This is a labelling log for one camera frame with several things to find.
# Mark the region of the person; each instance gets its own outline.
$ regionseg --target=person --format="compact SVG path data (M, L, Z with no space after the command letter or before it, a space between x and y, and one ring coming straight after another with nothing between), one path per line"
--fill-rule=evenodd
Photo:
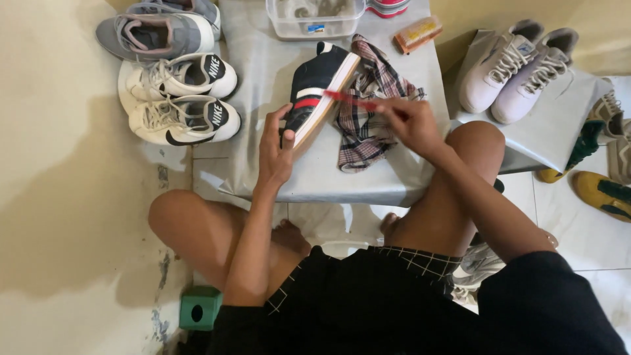
M401 143L436 168L404 217L384 219L383 247L338 260L288 220L271 230L292 174L295 135L278 136L291 104L267 115L249 212L183 190L153 202L155 234L223 292L209 353L625 353L588 281L493 188L503 134L470 122L444 140L429 103L375 103ZM482 282L479 315L449 299L476 229L506 263Z

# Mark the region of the hand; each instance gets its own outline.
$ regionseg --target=hand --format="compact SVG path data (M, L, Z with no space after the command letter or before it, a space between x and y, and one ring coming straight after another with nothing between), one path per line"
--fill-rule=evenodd
M290 130L283 133L282 149L278 136L278 121L290 109L292 109L292 104L284 105L278 111L270 112L265 118L263 136L259 145L259 179L254 188L255 192L264 190L278 192L292 175L293 142L296 134Z
M436 127L436 119L427 101L375 99L377 112L388 120L401 142L421 157L431 160L445 145Z

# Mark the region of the knee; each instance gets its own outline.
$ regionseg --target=knee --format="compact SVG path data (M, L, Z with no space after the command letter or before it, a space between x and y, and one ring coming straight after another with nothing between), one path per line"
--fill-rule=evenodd
M446 139L449 145L460 141L483 141L502 151L506 145L504 134L495 125L484 121L467 122L454 129Z
M178 215L178 211L184 206L200 199L199 195L188 190L171 190L163 193L156 197L149 207L149 226L156 232L169 218Z

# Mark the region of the plastic tub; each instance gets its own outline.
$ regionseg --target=plastic tub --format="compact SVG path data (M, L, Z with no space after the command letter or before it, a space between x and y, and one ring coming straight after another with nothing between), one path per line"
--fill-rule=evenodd
M281 40L323 40L353 35L366 0L266 0L266 6Z

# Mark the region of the leg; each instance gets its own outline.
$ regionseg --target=leg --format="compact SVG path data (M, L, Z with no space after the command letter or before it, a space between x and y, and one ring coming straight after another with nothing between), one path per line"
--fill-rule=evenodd
M504 135L494 125L470 122L456 128L446 139L471 170L493 184L504 158ZM386 216L382 225L385 244L463 256L475 226L464 211L444 173L437 171L425 196L405 217Z
M149 225L158 238L211 285L223 291L247 214L246 210L229 203L206 201L191 191L173 190L160 195L151 204ZM300 235L300 230L288 221L284 222L284 228L273 231L268 297L309 254L309 244ZM302 238L303 243L292 240L290 247L294 250L274 242L275 239L297 238Z

